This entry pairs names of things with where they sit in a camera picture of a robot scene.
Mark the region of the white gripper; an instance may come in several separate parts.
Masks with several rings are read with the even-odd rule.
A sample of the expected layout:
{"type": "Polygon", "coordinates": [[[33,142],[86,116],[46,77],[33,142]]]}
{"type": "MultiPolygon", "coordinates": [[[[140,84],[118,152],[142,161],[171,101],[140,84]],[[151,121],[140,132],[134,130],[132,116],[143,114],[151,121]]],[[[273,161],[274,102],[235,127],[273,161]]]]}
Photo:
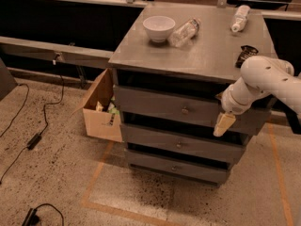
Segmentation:
{"type": "Polygon", "coordinates": [[[230,84],[222,93],[221,105],[225,112],[220,113],[214,127],[214,136],[222,137],[236,122],[234,115],[244,114],[258,99],[258,90],[250,87],[242,77],[230,84]]]}

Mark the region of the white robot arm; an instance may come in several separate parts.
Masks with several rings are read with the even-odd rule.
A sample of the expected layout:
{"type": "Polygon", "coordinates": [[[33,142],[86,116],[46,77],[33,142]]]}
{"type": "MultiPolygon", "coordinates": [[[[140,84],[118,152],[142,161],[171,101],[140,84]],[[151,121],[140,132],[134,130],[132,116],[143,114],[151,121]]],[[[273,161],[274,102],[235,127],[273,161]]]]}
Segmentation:
{"type": "Polygon", "coordinates": [[[224,112],[217,117],[214,136],[221,137],[251,105],[272,94],[283,104],[301,114],[301,79],[294,76],[293,65],[268,56],[251,56],[241,68],[241,76],[219,93],[224,112]]]}

